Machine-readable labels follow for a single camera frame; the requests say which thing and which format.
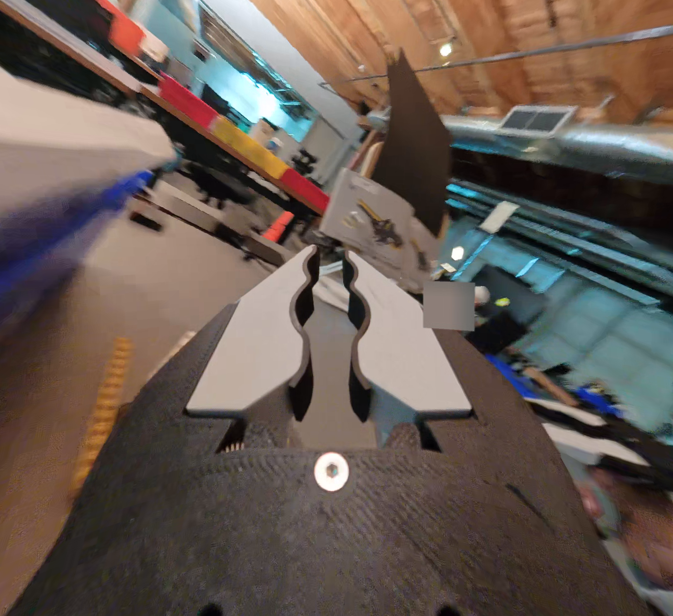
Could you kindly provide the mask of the red storage bin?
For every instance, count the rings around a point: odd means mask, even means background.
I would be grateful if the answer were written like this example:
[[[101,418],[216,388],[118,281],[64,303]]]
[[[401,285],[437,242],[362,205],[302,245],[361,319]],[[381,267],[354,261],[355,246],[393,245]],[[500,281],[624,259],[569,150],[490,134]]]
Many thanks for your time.
[[[279,182],[288,195],[310,208],[319,217],[324,215],[330,197],[319,185],[290,168],[283,172]]]
[[[218,112],[170,76],[158,82],[158,95],[199,126],[210,130]]]

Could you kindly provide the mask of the lego set box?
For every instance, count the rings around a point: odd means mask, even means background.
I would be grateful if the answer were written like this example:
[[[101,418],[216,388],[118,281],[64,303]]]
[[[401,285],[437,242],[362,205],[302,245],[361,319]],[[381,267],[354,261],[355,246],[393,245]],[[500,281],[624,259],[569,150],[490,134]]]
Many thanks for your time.
[[[355,251],[390,278],[402,273],[413,217],[411,205],[370,179],[341,171],[319,231]]]

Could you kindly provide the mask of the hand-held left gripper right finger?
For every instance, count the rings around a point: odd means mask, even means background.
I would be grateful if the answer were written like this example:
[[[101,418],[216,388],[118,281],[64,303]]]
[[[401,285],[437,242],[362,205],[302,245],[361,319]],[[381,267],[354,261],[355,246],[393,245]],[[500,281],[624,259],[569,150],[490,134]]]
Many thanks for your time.
[[[356,328],[349,395],[361,422],[466,418],[473,406],[421,304],[353,251],[343,259],[347,315]]]

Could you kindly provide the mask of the long spiral metal duct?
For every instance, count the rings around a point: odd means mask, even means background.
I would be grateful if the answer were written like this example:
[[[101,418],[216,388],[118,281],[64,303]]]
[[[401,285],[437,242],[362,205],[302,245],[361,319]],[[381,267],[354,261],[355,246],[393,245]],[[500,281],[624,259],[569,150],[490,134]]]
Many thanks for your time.
[[[569,124],[550,136],[517,136],[487,117],[442,116],[455,149],[606,177],[672,185],[672,129]]]

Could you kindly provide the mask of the white vent grille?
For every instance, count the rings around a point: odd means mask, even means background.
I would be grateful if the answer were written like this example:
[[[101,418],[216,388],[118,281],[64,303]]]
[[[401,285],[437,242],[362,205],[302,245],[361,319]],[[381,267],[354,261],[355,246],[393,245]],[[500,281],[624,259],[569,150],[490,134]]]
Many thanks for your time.
[[[513,137],[549,138],[579,111],[577,105],[517,105],[501,120],[498,132]]]

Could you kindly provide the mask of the thin metal ceiling pipe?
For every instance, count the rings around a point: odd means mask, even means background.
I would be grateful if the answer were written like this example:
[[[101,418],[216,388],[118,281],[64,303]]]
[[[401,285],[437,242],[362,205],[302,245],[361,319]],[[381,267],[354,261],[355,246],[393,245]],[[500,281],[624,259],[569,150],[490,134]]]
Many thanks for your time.
[[[608,35],[604,37],[594,37],[589,40],[577,41],[573,43],[558,43],[553,46],[545,46],[536,49],[503,52],[492,56],[474,57],[469,60],[452,60],[445,64],[417,68],[414,69],[413,72],[415,74],[426,74],[426,73],[434,73],[444,70],[450,70],[452,68],[465,68],[477,65],[501,64],[504,62],[513,62],[516,60],[523,60],[531,57],[574,53],[590,49],[606,48],[609,46],[626,45],[630,43],[637,43],[640,41],[659,40],[668,37],[672,37],[672,25],[664,25],[633,32]]]

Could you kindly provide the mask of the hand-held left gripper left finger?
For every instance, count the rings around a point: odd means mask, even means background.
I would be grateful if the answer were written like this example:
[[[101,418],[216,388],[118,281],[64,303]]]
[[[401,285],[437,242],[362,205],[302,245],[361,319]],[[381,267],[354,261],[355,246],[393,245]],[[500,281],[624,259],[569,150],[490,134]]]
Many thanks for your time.
[[[234,306],[186,404],[195,418],[302,422],[314,374],[305,326],[314,313],[320,253],[309,245]]]

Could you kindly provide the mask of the black flat panel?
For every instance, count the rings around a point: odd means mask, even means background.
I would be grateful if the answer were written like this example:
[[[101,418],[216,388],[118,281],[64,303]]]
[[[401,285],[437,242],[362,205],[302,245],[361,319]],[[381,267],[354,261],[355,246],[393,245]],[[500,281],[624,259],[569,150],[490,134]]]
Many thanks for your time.
[[[451,175],[451,135],[403,50],[388,65],[390,118],[372,180],[408,202],[438,238]]]

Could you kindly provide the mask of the blue plastic bin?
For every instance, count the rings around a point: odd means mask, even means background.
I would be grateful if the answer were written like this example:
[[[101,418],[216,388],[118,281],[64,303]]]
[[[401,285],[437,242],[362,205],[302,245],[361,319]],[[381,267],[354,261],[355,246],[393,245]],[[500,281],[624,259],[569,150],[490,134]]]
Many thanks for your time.
[[[151,176],[144,169],[1,206],[1,329],[20,322],[80,265]]]

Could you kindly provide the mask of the yellow storage bin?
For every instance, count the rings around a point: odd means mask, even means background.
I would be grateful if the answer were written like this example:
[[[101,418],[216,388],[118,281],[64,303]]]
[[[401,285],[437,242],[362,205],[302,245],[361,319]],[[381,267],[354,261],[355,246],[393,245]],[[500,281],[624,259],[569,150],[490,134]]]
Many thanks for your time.
[[[270,150],[252,139],[248,134],[232,124],[224,116],[214,117],[209,127],[210,132],[222,141],[229,149],[232,149],[246,164],[258,174],[270,177],[272,180],[280,180],[290,167]]]

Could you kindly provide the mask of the orange storage bin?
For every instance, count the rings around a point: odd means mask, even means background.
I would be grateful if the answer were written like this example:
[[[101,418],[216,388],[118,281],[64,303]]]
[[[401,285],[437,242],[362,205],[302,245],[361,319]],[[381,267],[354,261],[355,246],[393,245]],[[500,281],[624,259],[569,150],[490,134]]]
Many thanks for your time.
[[[108,40],[117,50],[127,56],[141,56],[141,46],[146,37],[146,31],[142,26],[134,22],[126,14],[119,11],[113,12],[113,19],[110,23]]]

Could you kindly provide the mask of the yellow lego beam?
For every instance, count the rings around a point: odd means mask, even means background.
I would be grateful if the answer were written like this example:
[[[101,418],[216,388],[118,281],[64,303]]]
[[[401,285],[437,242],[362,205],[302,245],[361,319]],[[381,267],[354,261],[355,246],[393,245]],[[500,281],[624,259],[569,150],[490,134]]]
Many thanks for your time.
[[[112,354],[105,365],[95,403],[78,449],[68,491],[71,504],[80,495],[100,451],[115,427],[122,406],[121,396],[131,358],[132,342],[129,338],[117,337],[114,340]]]

